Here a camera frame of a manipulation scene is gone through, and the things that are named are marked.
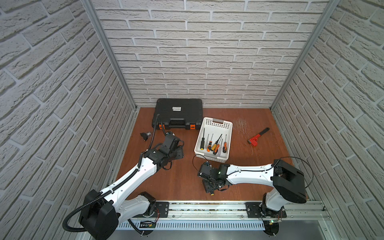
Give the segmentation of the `clear handle screwdriver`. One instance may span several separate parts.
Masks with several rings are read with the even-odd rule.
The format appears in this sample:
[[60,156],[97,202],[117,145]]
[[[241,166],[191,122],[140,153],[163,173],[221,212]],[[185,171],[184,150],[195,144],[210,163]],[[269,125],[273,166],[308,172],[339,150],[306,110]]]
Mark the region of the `clear handle screwdriver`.
[[206,149],[208,148],[208,144],[209,144],[209,134],[208,134],[207,139],[206,139],[206,144],[205,144]]

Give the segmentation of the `orange black handle screwdriver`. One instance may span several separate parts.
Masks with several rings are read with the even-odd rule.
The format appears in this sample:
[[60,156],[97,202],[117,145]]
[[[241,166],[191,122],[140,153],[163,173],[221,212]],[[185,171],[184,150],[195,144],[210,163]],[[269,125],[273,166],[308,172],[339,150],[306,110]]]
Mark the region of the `orange black handle screwdriver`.
[[208,144],[208,146],[207,146],[207,151],[208,152],[210,152],[211,150],[212,150],[212,138],[213,138],[213,136],[211,136],[211,139],[210,139],[210,141],[209,141],[209,144]]

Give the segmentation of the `black yellow handle screwdriver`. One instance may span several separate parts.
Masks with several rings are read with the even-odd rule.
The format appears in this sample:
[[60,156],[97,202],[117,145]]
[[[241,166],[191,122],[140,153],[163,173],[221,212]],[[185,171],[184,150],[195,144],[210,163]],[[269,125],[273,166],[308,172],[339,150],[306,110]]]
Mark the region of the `black yellow handle screwdriver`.
[[212,145],[212,147],[211,147],[211,151],[213,151],[213,152],[215,151],[215,149],[217,148],[218,143],[219,143],[221,137],[222,137],[222,134],[220,135],[220,137],[218,138],[218,140]]

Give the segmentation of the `orange grey handle screwdriver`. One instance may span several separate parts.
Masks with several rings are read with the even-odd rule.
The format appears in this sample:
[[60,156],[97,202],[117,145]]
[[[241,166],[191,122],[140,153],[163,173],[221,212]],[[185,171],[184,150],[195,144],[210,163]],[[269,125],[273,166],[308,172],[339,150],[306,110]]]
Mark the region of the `orange grey handle screwdriver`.
[[219,148],[220,148],[220,144],[218,143],[217,148],[216,148],[215,151],[213,152],[214,155],[216,155],[216,154],[218,153]]

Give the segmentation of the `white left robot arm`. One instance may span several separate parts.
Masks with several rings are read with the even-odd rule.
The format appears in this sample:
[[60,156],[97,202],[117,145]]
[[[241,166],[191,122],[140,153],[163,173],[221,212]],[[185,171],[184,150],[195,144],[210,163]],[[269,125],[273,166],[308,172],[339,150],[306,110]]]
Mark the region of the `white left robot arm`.
[[141,193],[133,200],[126,199],[146,179],[173,160],[182,159],[183,147],[182,140],[167,132],[164,142],[141,153],[138,164],[120,179],[99,192],[88,192],[79,211],[82,231],[96,240],[106,240],[120,223],[137,215],[150,215],[156,202],[154,197]]

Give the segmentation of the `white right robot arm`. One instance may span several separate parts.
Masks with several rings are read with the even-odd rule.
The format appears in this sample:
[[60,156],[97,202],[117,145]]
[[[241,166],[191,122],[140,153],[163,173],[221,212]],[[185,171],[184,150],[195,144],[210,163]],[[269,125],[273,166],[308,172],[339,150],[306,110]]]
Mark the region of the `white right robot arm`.
[[281,159],[264,166],[221,164],[218,168],[206,162],[198,170],[198,177],[203,179],[205,191],[211,195],[224,191],[225,186],[238,184],[272,187],[259,206],[263,217],[281,217],[284,205],[307,202],[304,173]]

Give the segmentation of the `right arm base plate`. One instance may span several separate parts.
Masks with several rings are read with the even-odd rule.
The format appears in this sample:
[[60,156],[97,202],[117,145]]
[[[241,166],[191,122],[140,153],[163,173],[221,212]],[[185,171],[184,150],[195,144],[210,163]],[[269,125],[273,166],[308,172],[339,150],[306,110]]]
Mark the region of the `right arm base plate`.
[[282,207],[279,211],[268,209],[262,202],[246,202],[246,211],[248,218],[286,218],[287,213]]

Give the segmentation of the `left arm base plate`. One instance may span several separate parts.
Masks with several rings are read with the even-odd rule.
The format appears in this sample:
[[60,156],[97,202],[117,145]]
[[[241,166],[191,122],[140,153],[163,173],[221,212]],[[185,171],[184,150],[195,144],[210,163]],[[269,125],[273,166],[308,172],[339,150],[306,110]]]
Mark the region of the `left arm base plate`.
[[167,218],[170,210],[169,202],[156,202],[150,204],[149,209],[140,217],[144,218]]

